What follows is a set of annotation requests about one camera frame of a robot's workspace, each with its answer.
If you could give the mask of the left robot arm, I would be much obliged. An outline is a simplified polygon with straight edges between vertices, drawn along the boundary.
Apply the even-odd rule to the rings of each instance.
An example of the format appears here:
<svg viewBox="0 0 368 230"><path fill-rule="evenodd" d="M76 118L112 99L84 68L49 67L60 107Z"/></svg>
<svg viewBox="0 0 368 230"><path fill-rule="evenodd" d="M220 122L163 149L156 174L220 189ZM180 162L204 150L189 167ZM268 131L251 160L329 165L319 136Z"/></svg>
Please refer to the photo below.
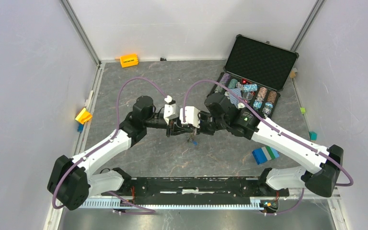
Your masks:
<svg viewBox="0 0 368 230"><path fill-rule="evenodd" d="M114 156L142 140L149 127L165 129L170 136L178 132L191 133L200 128L198 109L194 106L179 108L170 96L164 100L164 113L159 114L151 97L137 98L132 112L109 136L72 158L65 155L57 158L47 185L53 195L53 208L75 210L88 197L108 191L128 194L131 182L120 173L95 172Z"/></svg>

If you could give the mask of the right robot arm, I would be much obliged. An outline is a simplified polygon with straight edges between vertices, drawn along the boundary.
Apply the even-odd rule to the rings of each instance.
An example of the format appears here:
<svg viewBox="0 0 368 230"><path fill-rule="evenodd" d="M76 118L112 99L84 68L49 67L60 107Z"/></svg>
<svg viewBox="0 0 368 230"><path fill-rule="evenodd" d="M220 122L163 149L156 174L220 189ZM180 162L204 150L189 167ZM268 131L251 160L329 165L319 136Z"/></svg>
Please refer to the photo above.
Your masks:
<svg viewBox="0 0 368 230"><path fill-rule="evenodd" d="M180 109L183 126L209 134L225 129L234 136L274 148L299 164L286 169L264 169L257 183L261 194L269 196L274 191L301 188L318 196L332 196L342 171L344 150L341 147L318 145L289 132L270 118L260 116L234 93L231 97L211 94L205 105L207 113L194 106Z"/></svg>

